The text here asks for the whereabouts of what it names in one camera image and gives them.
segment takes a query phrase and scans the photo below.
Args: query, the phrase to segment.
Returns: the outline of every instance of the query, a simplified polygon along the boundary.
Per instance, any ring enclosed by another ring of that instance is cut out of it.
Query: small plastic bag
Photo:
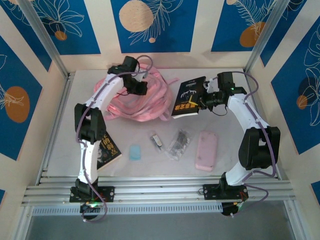
[[[155,131],[149,132],[149,139],[151,140],[155,150],[162,153],[165,149],[163,142],[160,140],[159,135]]]
[[[189,131],[179,129],[165,152],[167,156],[172,160],[178,161],[189,146],[192,140],[191,136]]]

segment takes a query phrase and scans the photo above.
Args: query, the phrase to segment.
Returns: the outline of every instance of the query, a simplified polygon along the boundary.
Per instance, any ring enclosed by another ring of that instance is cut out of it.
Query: blue eraser
[[[141,153],[140,153],[140,145],[133,144],[130,146],[130,160],[140,160]]]

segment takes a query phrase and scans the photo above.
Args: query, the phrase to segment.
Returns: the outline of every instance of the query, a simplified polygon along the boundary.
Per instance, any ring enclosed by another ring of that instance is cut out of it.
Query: white table surface
[[[179,82],[170,87],[174,101],[181,82],[206,76],[215,77],[225,71],[242,71],[242,69],[160,69],[164,79],[178,77]],[[49,159],[47,175],[49,177],[74,177],[80,170],[80,145],[75,142],[74,107],[84,103],[93,94],[94,85],[107,75],[107,70],[78,70],[71,86],[61,125]],[[236,86],[242,86],[249,92],[244,75],[233,74]],[[215,109],[218,114],[224,114],[224,106]],[[155,130],[165,146],[174,137],[179,128],[193,130],[193,140],[179,161],[169,159],[164,153],[159,154],[152,145],[148,132]],[[230,170],[238,161],[238,150],[243,138],[242,128],[235,115],[229,110],[226,116],[216,116],[209,110],[200,110],[198,115],[185,116],[170,121],[160,119],[148,122],[136,122],[130,119],[117,118],[106,122],[106,128],[115,144],[122,152],[122,157],[99,172],[99,176],[117,177],[155,177],[155,176],[220,176]],[[218,136],[217,157],[212,172],[195,168],[195,158],[199,133],[212,131]],[[141,147],[141,160],[129,159],[129,148],[132,144]]]

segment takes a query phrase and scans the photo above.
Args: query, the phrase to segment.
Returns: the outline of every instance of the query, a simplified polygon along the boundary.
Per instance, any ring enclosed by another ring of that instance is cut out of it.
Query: phone case
[[[216,163],[218,137],[211,131],[200,132],[195,168],[211,172]]]

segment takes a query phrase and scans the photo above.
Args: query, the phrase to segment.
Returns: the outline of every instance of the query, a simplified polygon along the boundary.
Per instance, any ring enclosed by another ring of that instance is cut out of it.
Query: book cover
[[[121,151],[106,131],[99,145],[97,170],[101,170],[122,156]]]
[[[198,102],[204,91],[205,76],[181,83],[171,116],[176,119],[196,115],[199,112]]]

